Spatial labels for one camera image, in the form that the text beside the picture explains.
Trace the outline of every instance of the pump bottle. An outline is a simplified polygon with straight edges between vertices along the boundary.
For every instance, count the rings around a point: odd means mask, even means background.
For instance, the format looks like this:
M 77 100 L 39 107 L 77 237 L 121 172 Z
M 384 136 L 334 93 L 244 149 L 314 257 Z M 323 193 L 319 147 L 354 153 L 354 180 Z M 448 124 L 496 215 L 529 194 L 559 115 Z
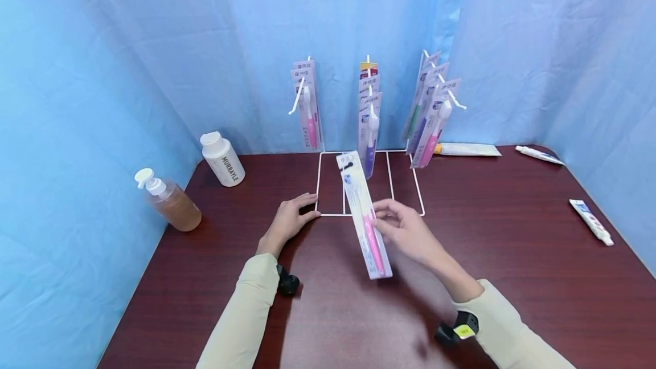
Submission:
M 212 132 L 201 136 L 203 157 L 225 187 L 234 187 L 246 175 L 232 144 L 221 133 Z
M 155 178 L 150 168 L 143 168 L 134 180 L 139 189 L 146 187 L 146 200 L 177 230 L 191 231 L 201 223 L 200 210 L 173 180 Z

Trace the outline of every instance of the brown liquid soap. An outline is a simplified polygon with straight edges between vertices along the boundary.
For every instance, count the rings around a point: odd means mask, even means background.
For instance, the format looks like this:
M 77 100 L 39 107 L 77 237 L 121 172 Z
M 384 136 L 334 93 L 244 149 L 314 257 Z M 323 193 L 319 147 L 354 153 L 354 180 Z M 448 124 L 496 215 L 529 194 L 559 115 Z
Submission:
M 200 210 L 173 180 L 155 178 L 150 168 L 143 168 L 134 180 L 138 188 L 146 187 L 146 200 L 177 230 L 191 231 L 201 223 Z

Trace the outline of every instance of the dark red wooden table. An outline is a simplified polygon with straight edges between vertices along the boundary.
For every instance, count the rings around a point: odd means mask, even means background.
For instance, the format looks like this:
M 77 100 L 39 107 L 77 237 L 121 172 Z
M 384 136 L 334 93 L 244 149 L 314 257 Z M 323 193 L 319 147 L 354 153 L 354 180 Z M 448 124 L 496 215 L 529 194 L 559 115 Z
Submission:
M 426 223 L 474 277 L 577 368 L 654 368 L 656 283 L 567 168 L 500 148 L 500 158 L 433 157 L 417 172 Z M 99 368 L 193 368 L 281 200 L 316 187 L 318 154 L 242 157 L 246 179 L 221 187 L 206 163 L 187 192 L 193 232 L 165 232 Z M 390 154 L 397 200 L 419 207 L 407 158 Z M 390 195 L 384 154 L 370 182 Z M 588 203 L 616 244 L 604 247 L 569 205 Z M 341 212 L 335 156 L 324 155 L 319 209 Z M 430 273 L 389 249 L 394 278 L 370 281 L 350 218 L 320 218 L 280 263 L 301 295 L 276 298 L 256 368 L 495 368 L 475 342 L 432 340 L 454 317 Z

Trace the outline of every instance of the wrist strap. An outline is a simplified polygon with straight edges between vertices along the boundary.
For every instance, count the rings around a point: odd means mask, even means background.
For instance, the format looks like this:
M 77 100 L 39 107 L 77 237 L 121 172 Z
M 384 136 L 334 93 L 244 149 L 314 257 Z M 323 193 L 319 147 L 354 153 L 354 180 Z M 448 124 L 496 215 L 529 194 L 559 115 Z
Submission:
M 471 338 L 476 334 L 478 334 L 478 318 L 471 312 L 459 310 L 453 327 L 440 322 L 433 337 L 444 346 L 455 346 L 461 340 Z

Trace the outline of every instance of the finger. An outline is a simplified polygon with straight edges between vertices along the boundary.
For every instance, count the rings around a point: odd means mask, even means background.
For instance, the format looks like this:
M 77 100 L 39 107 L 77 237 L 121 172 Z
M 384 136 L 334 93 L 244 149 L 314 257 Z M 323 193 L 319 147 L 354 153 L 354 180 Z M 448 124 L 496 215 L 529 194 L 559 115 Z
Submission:
M 387 222 L 388 224 L 390 224 L 394 228 L 399 228 L 401 226 L 401 222 L 399 222 L 398 219 L 393 218 L 393 217 L 380 217 L 379 219 Z
M 310 211 L 310 212 L 308 212 L 307 214 L 299 215 L 299 218 L 301 219 L 301 222 L 303 223 L 303 225 L 305 225 L 306 223 L 308 223 L 308 222 L 310 222 L 311 220 L 313 220 L 313 219 L 315 219 L 315 218 L 317 218 L 317 217 L 320 217 L 320 216 L 321 216 L 321 213 L 320 213 L 320 212 L 318 212 L 318 211 Z
M 401 204 L 398 201 L 392 200 L 392 198 L 387 198 L 387 200 L 380 200 L 374 202 L 373 209 L 375 211 L 390 211 L 394 215 L 396 215 L 398 219 L 402 219 L 403 215 L 410 210 L 409 207 L 406 207 L 405 205 Z
M 376 230 L 383 234 L 383 236 L 386 236 L 392 241 L 394 241 L 394 236 L 401 231 L 397 227 L 390 225 L 388 222 L 383 221 L 383 219 L 376 219 L 374 221 L 374 226 L 376 227 Z
M 396 218 L 396 214 L 394 214 L 393 212 L 391 212 L 389 210 L 380 210 L 380 211 L 376 211 L 376 217 L 377 218 L 385 218 L 385 217 Z
M 317 198 L 319 198 L 318 195 L 308 193 L 307 195 L 303 194 L 294 198 L 292 202 L 294 202 L 294 205 L 297 206 L 297 208 L 303 208 L 306 205 L 314 204 L 317 201 Z

